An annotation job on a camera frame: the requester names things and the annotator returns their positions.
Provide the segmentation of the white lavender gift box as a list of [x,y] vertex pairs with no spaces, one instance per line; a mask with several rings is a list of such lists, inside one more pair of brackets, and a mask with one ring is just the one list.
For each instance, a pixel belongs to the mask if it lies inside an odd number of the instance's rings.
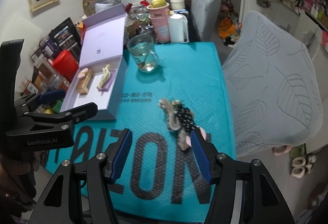
[[[127,73],[127,62],[123,57],[124,25],[127,14],[122,4],[117,4],[83,20],[86,29],[77,73],[82,69],[92,69],[94,78],[86,95],[76,91],[78,75],[66,93],[61,107],[61,112],[75,107],[94,102],[98,112],[93,117],[95,120],[114,120],[118,116],[124,80]],[[107,64],[110,70],[117,70],[114,83],[109,91],[100,92],[98,83],[103,76]]]

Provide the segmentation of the black printed box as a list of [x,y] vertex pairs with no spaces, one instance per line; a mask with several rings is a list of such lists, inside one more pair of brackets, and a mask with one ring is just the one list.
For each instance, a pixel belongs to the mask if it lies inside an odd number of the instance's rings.
[[77,61],[80,61],[82,49],[81,37],[71,18],[67,18],[52,29],[49,37],[58,45],[60,50],[68,50]]

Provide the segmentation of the grey far chair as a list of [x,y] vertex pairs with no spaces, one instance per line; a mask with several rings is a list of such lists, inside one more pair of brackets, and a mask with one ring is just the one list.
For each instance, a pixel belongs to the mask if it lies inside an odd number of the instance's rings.
[[220,8],[221,0],[191,0],[192,20],[200,41],[211,39]]

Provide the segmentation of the gold flower hair clip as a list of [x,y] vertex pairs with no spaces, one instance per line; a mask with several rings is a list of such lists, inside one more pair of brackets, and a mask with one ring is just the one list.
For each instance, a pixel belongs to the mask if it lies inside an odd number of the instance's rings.
[[174,100],[171,102],[171,105],[173,106],[174,109],[178,109],[183,107],[183,103],[181,103],[180,100]]

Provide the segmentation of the grey leaf pattern chair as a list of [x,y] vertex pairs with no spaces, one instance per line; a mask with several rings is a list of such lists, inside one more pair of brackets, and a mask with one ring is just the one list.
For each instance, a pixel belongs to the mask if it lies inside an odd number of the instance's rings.
[[222,70],[237,156],[302,145],[320,131],[323,108],[309,51],[263,14],[247,13]]

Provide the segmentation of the pink stacked cups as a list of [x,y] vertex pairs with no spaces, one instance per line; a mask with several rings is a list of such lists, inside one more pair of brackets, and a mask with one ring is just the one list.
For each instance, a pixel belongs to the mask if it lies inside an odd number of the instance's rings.
[[147,6],[149,17],[157,41],[159,43],[168,43],[170,41],[168,17],[169,17],[169,4],[166,3],[163,7],[153,8],[151,5]]

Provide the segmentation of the cream hair claw clip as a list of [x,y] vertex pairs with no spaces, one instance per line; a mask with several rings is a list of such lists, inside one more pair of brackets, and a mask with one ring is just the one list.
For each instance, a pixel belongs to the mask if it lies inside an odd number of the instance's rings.
[[111,65],[110,64],[107,64],[104,68],[102,68],[102,70],[103,70],[103,76],[102,76],[102,78],[99,81],[98,86],[97,86],[97,88],[99,90],[103,89],[103,87],[105,86],[105,84],[110,79],[110,77],[111,77],[110,68],[111,68]]

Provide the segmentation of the clear jar brown contents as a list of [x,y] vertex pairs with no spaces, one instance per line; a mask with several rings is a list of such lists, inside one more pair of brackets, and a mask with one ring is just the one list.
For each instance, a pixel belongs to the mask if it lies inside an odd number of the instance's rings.
[[29,79],[22,81],[21,90],[26,95],[39,93],[39,90],[34,86],[34,84]]

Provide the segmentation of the teal bubble mailer mat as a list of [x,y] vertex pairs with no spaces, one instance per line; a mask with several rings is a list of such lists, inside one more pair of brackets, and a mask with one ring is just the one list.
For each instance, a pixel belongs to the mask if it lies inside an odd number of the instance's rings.
[[202,178],[192,150],[182,151],[167,127],[160,99],[178,100],[194,113],[208,141],[235,156],[229,98],[215,45],[210,42],[155,46],[159,66],[151,73],[128,62],[115,120],[85,121],[75,128],[75,145],[52,150],[46,170],[69,159],[90,159],[117,140],[123,129],[133,134],[122,176],[110,195],[120,213],[169,222],[203,222],[213,188]]

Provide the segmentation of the purple box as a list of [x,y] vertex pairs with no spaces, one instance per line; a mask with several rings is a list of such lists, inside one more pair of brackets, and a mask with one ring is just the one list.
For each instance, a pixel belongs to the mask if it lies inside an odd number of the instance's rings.
[[107,92],[109,91],[111,85],[114,83],[117,75],[117,70],[110,70],[109,72],[111,74],[109,79],[104,83],[104,85],[101,88],[97,87],[98,91]]

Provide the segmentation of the pink round compact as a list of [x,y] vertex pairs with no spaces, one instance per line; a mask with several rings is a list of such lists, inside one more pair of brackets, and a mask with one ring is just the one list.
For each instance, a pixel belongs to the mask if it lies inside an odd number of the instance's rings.
[[82,69],[82,70],[78,73],[78,78],[79,78],[79,79],[83,79],[83,78],[85,78],[85,77],[87,76],[88,72],[89,72],[89,69],[88,69],[88,68],[84,68],[84,69]]

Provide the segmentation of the pink round mirror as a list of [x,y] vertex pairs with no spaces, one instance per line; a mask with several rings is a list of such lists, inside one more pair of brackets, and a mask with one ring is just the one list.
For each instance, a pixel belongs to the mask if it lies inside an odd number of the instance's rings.
[[[195,138],[196,139],[199,139],[200,137],[202,138],[203,141],[206,141],[207,139],[207,134],[206,134],[206,131],[204,130],[204,128],[198,126],[196,128],[196,131],[195,131]],[[188,147],[192,148],[192,143],[191,143],[191,135],[190,134],[187,134],[186,135],[186,140],[185,140],[186,144],[188,145]]]

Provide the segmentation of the gold rectangular box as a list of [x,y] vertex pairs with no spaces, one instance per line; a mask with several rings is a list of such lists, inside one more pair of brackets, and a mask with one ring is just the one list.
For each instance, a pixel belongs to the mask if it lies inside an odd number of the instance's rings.
[[89,92],[90,86],[94,78],[94,72],[92,69],[89,69],[87,76],[83,79],[78,79],[76,85],[76,91],[80,95],[86,95]]

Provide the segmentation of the black polka dot scrunchie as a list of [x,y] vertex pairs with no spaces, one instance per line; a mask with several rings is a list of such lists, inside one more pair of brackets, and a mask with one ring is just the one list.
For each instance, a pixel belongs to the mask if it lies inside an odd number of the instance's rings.
[[182,104],[176,105],[176,116],[188,134],[197,128],[194,121],[194,113]]

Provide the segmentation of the grey marble claw clip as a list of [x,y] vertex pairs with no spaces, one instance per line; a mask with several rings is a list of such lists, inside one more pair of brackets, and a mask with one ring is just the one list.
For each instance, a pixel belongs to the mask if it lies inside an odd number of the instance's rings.
[[179,130],[181,128],[181,124],[176,116],[175,109],[171,105],[171,102],[165,98],[162,98],[159,100],[158,106],[165,113],[167,129],[170,132]]

